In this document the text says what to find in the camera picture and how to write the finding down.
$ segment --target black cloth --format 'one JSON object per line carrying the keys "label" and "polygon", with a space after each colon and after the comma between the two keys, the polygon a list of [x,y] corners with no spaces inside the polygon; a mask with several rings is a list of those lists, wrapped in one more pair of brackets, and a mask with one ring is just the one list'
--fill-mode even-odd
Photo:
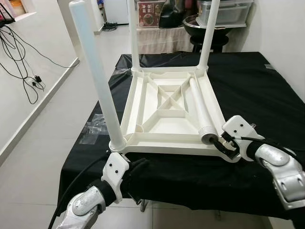
{"label": "black cloth", "polygon": [[[142,67],[195,66],[199,53],[143,54]],[[257,132],[294,150],[305,162],[305,104],[285,79],[258,52],[211,53],[208,75],[224,118],[241,115],[257,124]],[[109,81],[121,120],[132,75],[130,55],[122,55]],[[99,104],[94,114],[101,114]],[[77,174],[106,153],[109,136],[94,145],[79,144],[80,134],[61,171],[59,199]],[[272,185],[270,173],[254,162],[228,163],[212,156],[128,153],[150,160],[149,167],[130,184],[133,197],[163,201],[191,209],[218,209],[289,219]],[[86,186],[101,177],[105,161],[93,166],[67,196],[61,209]]]}

